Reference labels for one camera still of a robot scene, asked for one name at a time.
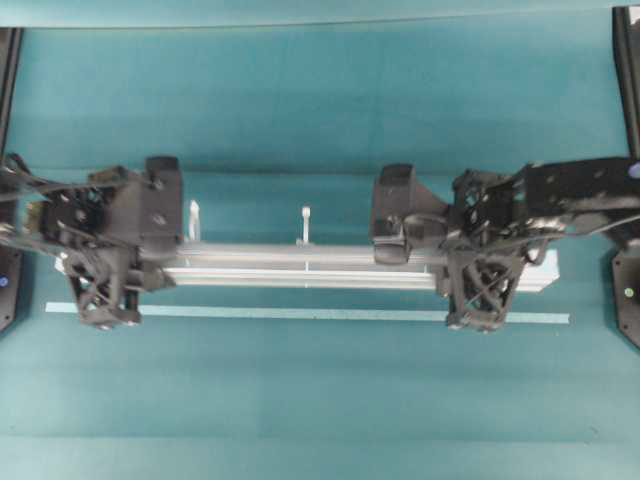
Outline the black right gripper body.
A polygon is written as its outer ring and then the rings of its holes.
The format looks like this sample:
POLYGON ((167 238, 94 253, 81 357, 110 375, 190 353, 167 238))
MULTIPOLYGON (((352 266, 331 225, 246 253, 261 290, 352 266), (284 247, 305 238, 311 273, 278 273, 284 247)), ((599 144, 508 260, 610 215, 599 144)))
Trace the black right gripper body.
POLYGON ((374 181, 369 238, 404 237, 411 250, 516 250, 530 241, 526 221, 529 169, 512 175, 466 170, 448 203, 423 185, 374 181))

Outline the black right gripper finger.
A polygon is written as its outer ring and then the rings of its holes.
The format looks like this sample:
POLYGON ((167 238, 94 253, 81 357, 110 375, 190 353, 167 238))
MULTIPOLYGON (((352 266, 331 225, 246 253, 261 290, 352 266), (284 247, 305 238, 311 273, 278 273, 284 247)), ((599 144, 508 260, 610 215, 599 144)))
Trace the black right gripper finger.
POLYGON ((373 239, 374 261, 380 265, 407 264, 411 245, 404 237, 375 237, 373 239))
POLYGON ((379 182, 381 184, 409 184, 414 177, 412 164, 389 164, 382 168, 379 182))

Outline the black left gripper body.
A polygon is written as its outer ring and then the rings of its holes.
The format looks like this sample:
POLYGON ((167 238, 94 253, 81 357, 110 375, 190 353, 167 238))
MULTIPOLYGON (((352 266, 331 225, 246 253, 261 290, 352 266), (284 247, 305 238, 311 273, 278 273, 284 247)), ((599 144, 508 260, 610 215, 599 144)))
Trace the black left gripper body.
POLYGON ((45 195, 39 233, 51 242, 82 240, 175 250, 182 243, 183 179, 178 167, 141 172, 114 167, 92 173, 81 187, 45 195))

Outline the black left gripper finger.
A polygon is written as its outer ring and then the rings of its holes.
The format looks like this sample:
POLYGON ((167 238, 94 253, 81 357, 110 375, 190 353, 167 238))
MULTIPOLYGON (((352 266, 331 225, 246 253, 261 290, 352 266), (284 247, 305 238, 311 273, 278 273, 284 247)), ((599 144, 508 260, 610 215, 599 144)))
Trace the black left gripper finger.
POLYGON ((153 292, 175 288, 175 280, 162 268, 154 264, 143 264, 127 273, 127 289, 136 292, 153 292))
POLYGON ((147 172, 179 171, 179 160, 174 156, 153 156, 145 159, 147 172))

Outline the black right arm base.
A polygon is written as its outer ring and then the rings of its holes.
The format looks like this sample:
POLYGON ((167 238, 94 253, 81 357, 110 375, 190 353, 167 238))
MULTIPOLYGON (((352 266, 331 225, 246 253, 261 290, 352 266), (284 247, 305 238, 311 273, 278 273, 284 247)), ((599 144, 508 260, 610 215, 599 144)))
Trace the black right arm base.
POLYGON ((639 255, 619 251, 611 266, 617 327, 639 348, 639 255))

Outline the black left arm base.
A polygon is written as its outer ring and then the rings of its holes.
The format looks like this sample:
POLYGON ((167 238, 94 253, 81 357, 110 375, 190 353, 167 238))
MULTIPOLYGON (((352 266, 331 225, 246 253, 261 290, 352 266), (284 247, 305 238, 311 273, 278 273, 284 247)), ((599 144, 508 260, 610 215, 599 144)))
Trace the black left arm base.
POLYGON ((21 251, 1 247, 1 287, 0 287, 0 326, 6 330, 14 321, 18 303, 18 288, 20 286, 23 254, 21 251))

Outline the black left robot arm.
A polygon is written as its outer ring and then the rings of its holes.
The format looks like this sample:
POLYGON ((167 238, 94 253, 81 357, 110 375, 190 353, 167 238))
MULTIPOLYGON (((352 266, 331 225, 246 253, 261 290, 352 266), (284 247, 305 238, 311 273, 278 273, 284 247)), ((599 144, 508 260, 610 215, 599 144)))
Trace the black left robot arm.
POLYGON ((122 166, 82 182, 33 174, 17 154, 1 162, 1 200, 27 202, 24 223, 3 229, 3 243, 58 257, 76 287, 152 290, 167 280, 159 263, 183 241, 183 179, 171 156, 146 160, 141 171, 122 166))

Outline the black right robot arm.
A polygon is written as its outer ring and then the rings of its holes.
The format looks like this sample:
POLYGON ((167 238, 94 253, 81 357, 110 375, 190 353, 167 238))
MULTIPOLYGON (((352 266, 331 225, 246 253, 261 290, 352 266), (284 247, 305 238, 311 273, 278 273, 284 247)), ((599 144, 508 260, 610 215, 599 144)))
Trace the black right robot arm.
POLYGON ((385 166, 374 181, 369 238, 376 263, 402 265, 413 251, 472 259, 523 257, 572 236, 605 234, 620 248, 639 238, 639 180, 630 157, 527 164, 507 175, 466 170, 446 202, 411 164, 385 166))

